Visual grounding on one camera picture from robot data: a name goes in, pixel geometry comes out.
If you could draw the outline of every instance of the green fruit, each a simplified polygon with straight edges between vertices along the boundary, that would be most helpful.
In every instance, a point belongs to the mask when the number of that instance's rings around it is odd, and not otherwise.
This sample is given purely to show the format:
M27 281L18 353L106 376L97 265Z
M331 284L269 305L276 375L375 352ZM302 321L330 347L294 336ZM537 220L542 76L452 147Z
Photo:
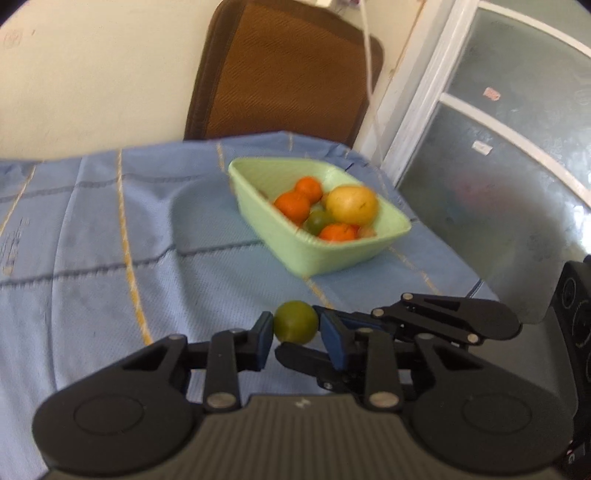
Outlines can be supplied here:
M332 215L328 212L325 212L324 210L315 210L304 222L304 230L310 235L318 236L325 226L334 222L335 219L333 219Z
M273 330L280 342L304 345L318 331L318 315L303 301L287 301L275 312Z

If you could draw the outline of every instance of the orange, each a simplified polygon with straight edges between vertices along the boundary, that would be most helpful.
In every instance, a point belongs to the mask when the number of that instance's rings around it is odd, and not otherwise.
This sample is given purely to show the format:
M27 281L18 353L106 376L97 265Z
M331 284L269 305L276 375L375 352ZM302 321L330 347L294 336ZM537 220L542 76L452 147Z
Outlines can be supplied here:
M346 223L333 223L325 226L318 236L327 242L348 242L357 238L355 228Z
M318 203L322 198L322 184L314 177L302 177L295 184L294 190L308 197L310 203Z
M273 203L289 220L300 226L310 215L310 201L299 192L285 192Z

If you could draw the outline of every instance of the light green bowl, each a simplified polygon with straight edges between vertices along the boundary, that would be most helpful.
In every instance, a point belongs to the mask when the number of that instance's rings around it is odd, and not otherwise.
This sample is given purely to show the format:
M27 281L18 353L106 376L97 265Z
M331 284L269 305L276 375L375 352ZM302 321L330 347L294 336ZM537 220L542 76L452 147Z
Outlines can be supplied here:
M317 160L237 158L230 163L228 173L241 215L287 270L299 277L341 270L368 260L411 227L406 215L378 196L379 213L373 225L376 237L325 242L296 227L272 202L305 176L320 180L325 192L362 182L341 168Z

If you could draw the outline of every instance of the yellow fruit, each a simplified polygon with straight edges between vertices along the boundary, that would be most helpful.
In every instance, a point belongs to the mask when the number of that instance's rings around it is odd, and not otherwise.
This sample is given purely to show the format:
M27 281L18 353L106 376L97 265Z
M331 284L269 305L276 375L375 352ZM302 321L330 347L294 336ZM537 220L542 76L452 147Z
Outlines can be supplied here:
M337 222L370 225L379 211L376 194L363 185L341 185L326 199L326 211Z

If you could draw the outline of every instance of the brown chair back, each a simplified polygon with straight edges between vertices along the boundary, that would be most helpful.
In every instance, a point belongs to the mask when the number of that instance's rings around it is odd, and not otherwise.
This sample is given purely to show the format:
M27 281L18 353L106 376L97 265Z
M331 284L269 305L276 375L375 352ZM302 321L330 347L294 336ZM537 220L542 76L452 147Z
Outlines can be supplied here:
M383 51L371 38L374 85ZM352 146L368 107L360 30L296 0L223 0L185 140L286 130Z

